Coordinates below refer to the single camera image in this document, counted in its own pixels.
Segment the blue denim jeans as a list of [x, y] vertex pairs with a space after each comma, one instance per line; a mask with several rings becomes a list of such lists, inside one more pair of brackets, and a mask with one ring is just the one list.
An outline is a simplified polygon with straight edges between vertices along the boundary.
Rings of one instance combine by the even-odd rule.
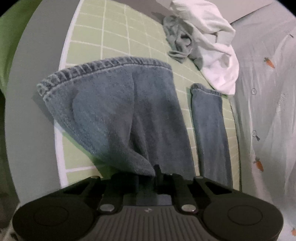
[[117, 57], [76, 65], [37, 90], [54, 120], [98, 160], [121, 171], [194, 177], [188, 132], [171, 66]]

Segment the grey t-shirt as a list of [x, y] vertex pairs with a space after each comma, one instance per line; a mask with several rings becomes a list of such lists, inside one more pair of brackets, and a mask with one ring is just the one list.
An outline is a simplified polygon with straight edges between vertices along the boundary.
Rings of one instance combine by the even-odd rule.
[[201, 70], [203, 59], [198, 43], [193, 38], [193, 28], [177, 16], [166, 16], [163, 30], [171, 48], [168, 55], [179, 63], [189, 58]]

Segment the light blue carrot-print sheet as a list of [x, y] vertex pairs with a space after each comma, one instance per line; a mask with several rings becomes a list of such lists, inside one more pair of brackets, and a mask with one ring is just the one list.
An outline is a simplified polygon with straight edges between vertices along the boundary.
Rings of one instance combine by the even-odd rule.
[[295, 16], [273, 1], [232, 27], [241, 189], [275, 205], [279, 239], [295, 240]]

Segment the white rounded board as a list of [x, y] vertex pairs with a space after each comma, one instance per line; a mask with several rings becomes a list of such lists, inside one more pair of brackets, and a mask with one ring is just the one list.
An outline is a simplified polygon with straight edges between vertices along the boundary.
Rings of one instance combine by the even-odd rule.
[[272, 1], [166, 1], [168, 6], [157, 7], [152, 12], [160, 20], [172, 16], [179, 23], [198, 28], [223, 27]]

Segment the white shirt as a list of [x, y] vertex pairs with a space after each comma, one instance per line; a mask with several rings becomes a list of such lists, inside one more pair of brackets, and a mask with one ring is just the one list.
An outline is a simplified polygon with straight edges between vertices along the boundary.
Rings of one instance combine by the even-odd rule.
[[235, 30], [209, 1], [172, 1], [170, 8], [191, 38], [188, 57], [215, 90], [234, 95], [239, 74], [231, 45]]

